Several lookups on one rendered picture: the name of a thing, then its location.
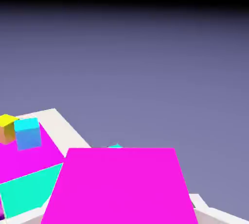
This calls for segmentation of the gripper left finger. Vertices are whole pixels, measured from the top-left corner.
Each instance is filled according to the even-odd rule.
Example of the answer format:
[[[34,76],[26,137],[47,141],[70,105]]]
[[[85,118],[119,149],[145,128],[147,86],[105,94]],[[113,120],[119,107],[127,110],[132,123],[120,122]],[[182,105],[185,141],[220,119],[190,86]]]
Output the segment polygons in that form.
[[[1,220],[0,224],[41,224],[41,220],[46,211],[48,203],[49,199],[47,199],[42,207],[32,209],[22,214],[16,215],[12,218]]]

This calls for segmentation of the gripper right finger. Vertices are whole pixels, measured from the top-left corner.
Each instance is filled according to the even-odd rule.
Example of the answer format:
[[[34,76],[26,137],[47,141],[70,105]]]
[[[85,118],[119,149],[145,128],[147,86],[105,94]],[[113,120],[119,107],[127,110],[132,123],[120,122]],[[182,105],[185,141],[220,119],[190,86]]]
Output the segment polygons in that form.
[[[249,221],[209,207],[199,194],[189,194],[198,224],[249,224]]]

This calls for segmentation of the small magenta cube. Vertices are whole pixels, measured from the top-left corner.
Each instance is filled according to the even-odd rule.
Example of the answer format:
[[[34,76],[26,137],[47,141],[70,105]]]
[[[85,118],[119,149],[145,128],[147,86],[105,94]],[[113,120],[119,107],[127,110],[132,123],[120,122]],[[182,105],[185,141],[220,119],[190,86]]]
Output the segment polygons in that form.
[[[71,148],[41,224],[198,221],[173,148]]]

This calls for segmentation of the small cyan cube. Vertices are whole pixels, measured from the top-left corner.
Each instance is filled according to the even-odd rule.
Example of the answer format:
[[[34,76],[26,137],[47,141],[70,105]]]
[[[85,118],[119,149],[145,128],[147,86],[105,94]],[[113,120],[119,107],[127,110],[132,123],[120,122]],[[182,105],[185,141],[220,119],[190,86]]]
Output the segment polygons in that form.
[[[18,150],[41,147],[40,124],[37,118],[16,120],[14,131]]]

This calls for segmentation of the small yellow cube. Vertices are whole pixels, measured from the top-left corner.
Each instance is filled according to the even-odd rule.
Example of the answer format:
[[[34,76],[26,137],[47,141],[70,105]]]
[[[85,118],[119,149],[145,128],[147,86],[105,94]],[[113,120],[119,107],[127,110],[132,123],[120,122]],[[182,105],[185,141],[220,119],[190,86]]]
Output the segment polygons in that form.
[[[16,138],[14,122],[19,118],[3,114],[0,115],[0,143],[7,145],[13,142]]]

